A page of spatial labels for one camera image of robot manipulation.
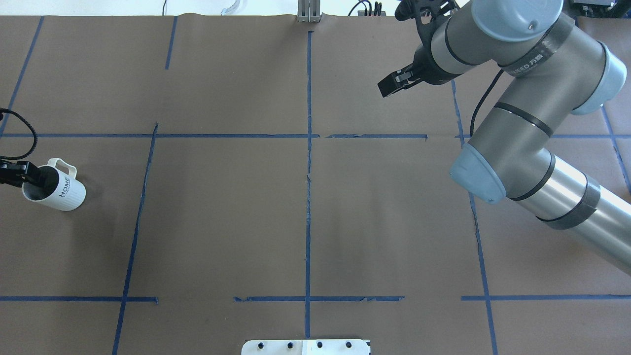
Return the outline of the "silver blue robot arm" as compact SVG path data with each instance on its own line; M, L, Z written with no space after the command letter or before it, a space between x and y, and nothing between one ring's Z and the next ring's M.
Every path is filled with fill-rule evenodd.
M629 274L629 203L545 147L568 115L598 110L627 76L562 8L561 0L402 0L396 19L415 20L420 45L378 87L388 97L496 62L512 82L462 147L452 180L488 204L509 198Z

